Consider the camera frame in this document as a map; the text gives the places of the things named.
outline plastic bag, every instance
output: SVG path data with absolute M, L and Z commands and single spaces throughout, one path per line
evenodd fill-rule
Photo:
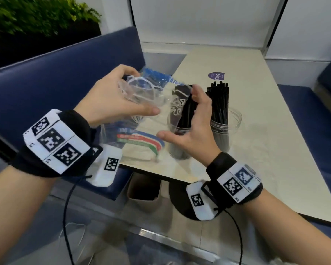
M 121 80 L 119 88 L 126 99 L 153 104 L 161 112 L 155 116 L 133 116 L 102 125 L 100 143 L 122 148 L 124 157 L 157 160 L 165 143 L 156 134 L 160 130 L 175 132 L 191 87 L 170 75 L 145 68 L 141 77 L 129 76 L 126 81 Z

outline purple sticker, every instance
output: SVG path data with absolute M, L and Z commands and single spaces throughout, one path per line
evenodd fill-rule
M 213 80 L 224 80 L 225 74 L 223 72 L 211 72 L 209 73 L 209 77 Z

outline stack of plastic cups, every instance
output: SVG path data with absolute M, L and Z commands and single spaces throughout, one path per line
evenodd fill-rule
M 190 131 L 190 128 L 179 128 L 177 127 L 175 129 L 175 134 L 176 135 L 179 135 L 179 136 L 183 136 L 185 135 L 186 133 L 188 133 Z M 169 154 L 175 158 L 175 159 L 178 159 L 178 160 L 184 160 L 184 159 L 188 159 L 190 158 L 191 156 L 185 152 L 183 149 L 181 149 L 180 147 L 178 147 L 177 145 L 174 145 L 174 144 L 170 144 L 169 145 Z
M 233 108 L 229 108 L 228 110 L 228 125 L 220 124 L 211 120 L 210 126 L 213 137 L 222 152 L 226 153 L 230 150 L 235 134 L 240 127 L 241 120 L 241 113 Z

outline green plant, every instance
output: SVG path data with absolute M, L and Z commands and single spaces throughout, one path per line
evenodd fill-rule
M 76 0 L 0 0 L 0 35 L 23 32 L 51 36 L 72 21 L 100 22 L 100 16 Z

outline black cable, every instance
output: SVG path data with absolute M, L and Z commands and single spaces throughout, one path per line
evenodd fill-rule
M 65 242 L 66 242 L 66 247 L 67 247 L 67 251 L 69 252 L 69 257 L 70 257 L 70 261 L 72 265 L 75 265 L 73 257 L 72 257 L 72 252 L 71 252 L 71 248 L 70 248 L 70 243 L 69 240 L 67 238 L 67 233 L 66 233 L 66 211 L 67 211 L 67 205 L 69 204 L 69 200 L 70 197 L 72 195 L 72 192 L 74 191 L 74 189 L 76 188 L 76 185 L 83 179 L 85 178 L 91 178 L 92 176 L 86 176 L 86 177 L 82 177 L 80 178 L 78 181 L 75 182 L 74 186 L 72 186 L 71 190 L 69 191 L 67 198 L 66 198 L 66 202 L 65 202 L 65 207 L 64 207 L 64 213 L 63 213 L 63 217 L 62 217 L 62 229 L 64 231 L 64 238 L 65 238 Z
M 236 228 L 238 230 L 239 239 L 240 239 L 240 259 L 239 259 L 239 265 L 241 265 L 241 260 L 243 259 L 243 239 L 241 237 L 241 232 L 240 232 L 239 226 L 238 226 L 237 222 L 235 221 L 235 219 L 233 218 L 233 216 L 226 209 L 224 209 L 223 211 L 225 213 L 227 213 L 232 218 L 232 220 L 234 221 L 234 224 L 235 224 L 235 226 L 236 226 Z

